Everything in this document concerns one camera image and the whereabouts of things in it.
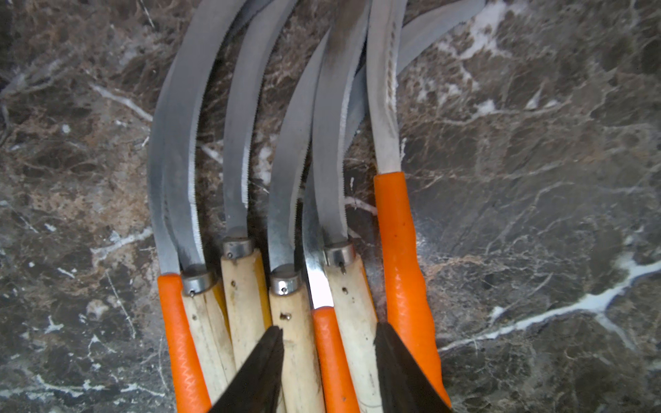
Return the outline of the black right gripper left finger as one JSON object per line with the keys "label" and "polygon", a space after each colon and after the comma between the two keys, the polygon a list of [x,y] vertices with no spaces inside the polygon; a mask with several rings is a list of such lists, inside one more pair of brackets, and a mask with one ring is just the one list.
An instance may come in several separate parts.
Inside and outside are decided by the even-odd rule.
{"label": "black right gripper left finger", "polygon": [[266,330],[229,387],[208,411],[276,412],[282,387],[283,331]]}

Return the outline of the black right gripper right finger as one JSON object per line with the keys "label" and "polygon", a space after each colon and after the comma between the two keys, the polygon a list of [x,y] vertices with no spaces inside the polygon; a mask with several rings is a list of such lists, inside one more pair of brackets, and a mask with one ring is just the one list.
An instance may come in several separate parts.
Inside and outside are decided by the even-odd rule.
{"label": "black right gripper right finger", "polygon": [[375,354],[385,412],[452,412],[389,323],[377,324]]}

